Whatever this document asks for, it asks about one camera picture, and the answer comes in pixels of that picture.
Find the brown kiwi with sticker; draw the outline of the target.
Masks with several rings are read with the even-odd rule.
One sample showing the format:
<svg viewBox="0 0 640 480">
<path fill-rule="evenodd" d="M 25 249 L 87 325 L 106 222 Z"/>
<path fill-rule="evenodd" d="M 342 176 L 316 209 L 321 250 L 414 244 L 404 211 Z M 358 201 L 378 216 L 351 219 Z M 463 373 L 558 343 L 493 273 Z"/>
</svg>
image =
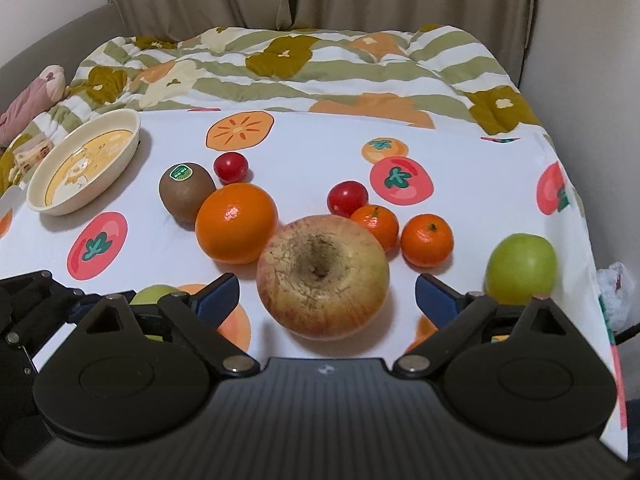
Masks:
<svg viewBox="0 0 640 480">
<path fill-rule="evenodd" d="M 183 224 L 195 222 L 201 206 L 215 191 L 209 172 L 195 162 L 179 162 L 169 167 L 158 184 L 164 207 Z"/>
</svg>

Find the small mandarin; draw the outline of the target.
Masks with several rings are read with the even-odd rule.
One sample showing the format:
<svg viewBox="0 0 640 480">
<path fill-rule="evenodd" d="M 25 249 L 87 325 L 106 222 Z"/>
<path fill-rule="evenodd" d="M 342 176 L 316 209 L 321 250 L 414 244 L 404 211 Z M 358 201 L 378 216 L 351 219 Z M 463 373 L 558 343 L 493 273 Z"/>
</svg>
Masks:
<svg viewBox="0 0 640 480">
<path fill-rule="evenodd" d="M 388 208 L 373 204 L 362 206 L 350 218 L 368 230 L 380 243 L 384 252 L 391 252 L 397 246 L 399 222 L 396 214 Z"/>
<path fill-rule="evenodd" d="M 408 263 L 418 268 L 439 266 L 454 250 L 454 233 L 437 214 L 418 214 L 402 229 L 400 249 Z"/>
</svg>

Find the cream bowl with bear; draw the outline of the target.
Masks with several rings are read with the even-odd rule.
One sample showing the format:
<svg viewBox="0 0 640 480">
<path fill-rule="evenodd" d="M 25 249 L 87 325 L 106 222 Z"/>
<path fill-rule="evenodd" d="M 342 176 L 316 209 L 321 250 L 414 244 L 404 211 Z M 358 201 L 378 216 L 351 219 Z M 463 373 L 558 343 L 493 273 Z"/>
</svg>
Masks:
<svg viewBox="0 0 640 480">
<path fill-rule="evenodd" d="M 74 130 L 36 168 L 27 187 L 27 206 L 55 217 L 87 206 L 134 158 L 140 126 L 135 110 L 112 110 Z"/>
</svg>

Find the green apple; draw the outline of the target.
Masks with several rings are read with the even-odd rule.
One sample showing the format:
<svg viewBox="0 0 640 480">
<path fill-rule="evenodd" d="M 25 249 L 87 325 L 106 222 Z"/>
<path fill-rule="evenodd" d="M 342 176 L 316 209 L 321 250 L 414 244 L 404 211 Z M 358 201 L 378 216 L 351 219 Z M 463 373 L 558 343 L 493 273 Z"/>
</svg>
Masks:
<svg viewBox="0 0 640 480">
<path fill-rule="evenodd" d="M 149 339 L 163 342 L 171 342 L 171 324 L 157 307 L 160 298 L 179 292 L 178 288 L 159 284 L 142 288 L 131 299 L 129 305 L 134 312 L 142 332 Z"/>
<path fill-rule="evenodd" d="M 558 257 L 544 237 L 514 233 L 491 253 L 485 290 L 499 304 L 527 304 L 533 296 L 550 296 L 558 276 Z"/>
</svg>

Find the red cherry tomato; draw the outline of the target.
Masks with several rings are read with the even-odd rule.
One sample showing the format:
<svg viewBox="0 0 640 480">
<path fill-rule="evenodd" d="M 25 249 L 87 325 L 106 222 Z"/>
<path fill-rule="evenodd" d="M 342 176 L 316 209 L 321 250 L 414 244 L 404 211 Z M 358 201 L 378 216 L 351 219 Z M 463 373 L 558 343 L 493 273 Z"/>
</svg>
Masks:
<svg viewBox="0 0 640 480">
<path fill-rule="evenodd" d="M 213 168 L 214 173 L 223 184 L 244 181 L 250 169 L 247 159 L 237 152 L 219 155 L 214 160 Z"/>
<path fill-rule="evenodd" d="M 357 181 L 343 181 L 334 185 L 326 196 L 329 212 L 344 218 L 350 218 L 359 208 L 369 203 L 369 193 L 363 184 Z"/>
</svg>

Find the green striped floral quilt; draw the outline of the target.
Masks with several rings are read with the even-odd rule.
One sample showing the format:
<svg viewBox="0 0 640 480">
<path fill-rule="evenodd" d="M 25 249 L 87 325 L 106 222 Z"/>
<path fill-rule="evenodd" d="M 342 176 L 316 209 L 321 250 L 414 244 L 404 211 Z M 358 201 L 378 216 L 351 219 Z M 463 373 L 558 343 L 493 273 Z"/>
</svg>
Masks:
<svg viewBox="0 0 640 480">
<path fill-rule="evenodd" d="M 215 27 L 179 42 L 116 37 L 79 64 L 62 101 L 22 139 L 61 141 L 119 108 L 361 115 L 498 138 L 544 133 L 484 44 L 435 24 L 416 32 Z"/>
</svg>

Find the large orange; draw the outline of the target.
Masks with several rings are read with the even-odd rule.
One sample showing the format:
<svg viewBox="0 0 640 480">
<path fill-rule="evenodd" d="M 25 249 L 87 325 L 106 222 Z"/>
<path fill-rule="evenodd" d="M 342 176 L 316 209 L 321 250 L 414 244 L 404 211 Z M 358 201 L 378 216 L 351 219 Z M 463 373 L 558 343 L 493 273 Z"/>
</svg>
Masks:
<svg viewBox="0 0 640 480">
<path fill-rule="evenodd" d="M 209 258 L 227 264 L 256 261 L 279 222 L 276 203 L 257 185 L 233 183 L 209 195 L 195 220 L 195 235 Z"/>
</svg>

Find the white fruit-print cloth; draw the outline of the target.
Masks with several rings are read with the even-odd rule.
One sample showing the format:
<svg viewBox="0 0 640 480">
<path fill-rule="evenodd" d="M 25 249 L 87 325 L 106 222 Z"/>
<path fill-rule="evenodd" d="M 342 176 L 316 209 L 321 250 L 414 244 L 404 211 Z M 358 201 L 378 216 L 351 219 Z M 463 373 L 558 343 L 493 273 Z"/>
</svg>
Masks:
<svg viewBox="0 0 640 480">
<path fill-rule="evenodd" d="M 204 408 L 167 434 L 129 434 L 126 464 L 84 460 L 12 465 L 29 479 L 616 479 L 614 410 L 600 434 L 483 434 L 452 414 L 433 385 L 397 376 L 393 365 L 435 333 L 416 304 L 423 273 L 460 294 L 486 294 L 496 246 L 514 233 L 544 237 L 558 257 L 548 297 L 612 373 L 610 338 L 585 222 L 543 134 L 490 140 L 462 130 L 321 113 L 138 112 L 134 158 L 99 197 L 71 214 L 38 214 L 26 188 L 1 239 L 1 281 L 48 271 L 61 285 L 102 296 L 151 285 L 194 295 L 232 273 L 239 300 L 217 330 L 254 358 L 257 374 L 221 382 Z M 178 222 L 160 200 L 163 173 L 179 162 L 205 168 L 237 152 L 250 183 L 276 203 L 276 234 L 308 216 L 336 216 L 326 196 L 343 181 L 367 205 L 396 214 L 398 243 L 386 252 L 390 288 L 381 310 L 352 336 L 311 340 L 281 326 L 262 305 L 258 259 L 209 258 L 195 222 Z M 439 266 L 404 258 L 400 236 L 418 214 L 437 214 L 454 233 Z"/>
</svg>

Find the pink plush toy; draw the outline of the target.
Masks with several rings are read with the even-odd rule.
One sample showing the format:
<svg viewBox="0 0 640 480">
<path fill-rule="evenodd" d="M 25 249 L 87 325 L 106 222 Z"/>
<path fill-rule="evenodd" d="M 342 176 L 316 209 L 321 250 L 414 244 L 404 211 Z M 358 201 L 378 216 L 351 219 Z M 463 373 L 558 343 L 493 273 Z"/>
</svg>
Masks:
<svg viewBox="0 0 640 480">
<path fill-rule="evenodd" d="M 66 91 L 64 68 L 47 66 L 1 114 L 1 147 L 7 148 L 35 117 L 60 102 Z"/>
</svg>

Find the white plastic bag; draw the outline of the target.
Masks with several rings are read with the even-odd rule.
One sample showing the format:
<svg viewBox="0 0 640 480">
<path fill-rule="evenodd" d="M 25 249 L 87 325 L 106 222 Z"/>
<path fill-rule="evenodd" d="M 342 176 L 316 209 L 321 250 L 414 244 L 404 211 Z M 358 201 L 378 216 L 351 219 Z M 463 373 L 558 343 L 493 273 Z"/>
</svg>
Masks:
<svg viewBox="0 0 640 480">
<path fill-rule="evenodd" d="M 621 262 L 597 270 L 597 283 L 608 326 L 618 333 L 627 324 L 637 283 Z"/>
</svg>

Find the large red-yellow apple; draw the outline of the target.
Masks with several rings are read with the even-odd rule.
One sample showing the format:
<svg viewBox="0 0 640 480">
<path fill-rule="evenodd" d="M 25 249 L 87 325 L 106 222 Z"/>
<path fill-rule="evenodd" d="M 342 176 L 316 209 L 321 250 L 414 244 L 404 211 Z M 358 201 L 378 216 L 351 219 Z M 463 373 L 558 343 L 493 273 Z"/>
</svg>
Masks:
<svg viewBox="0 0 640 480">
<path fill-rule="evenodd" d="M 378 315 L 390 266 L 378 240 L 356 222 L 308 216 L 270 238 L 258 259 L 256 287 L 268 313 L 290 332 L 337 340 Z"/>
</svg>

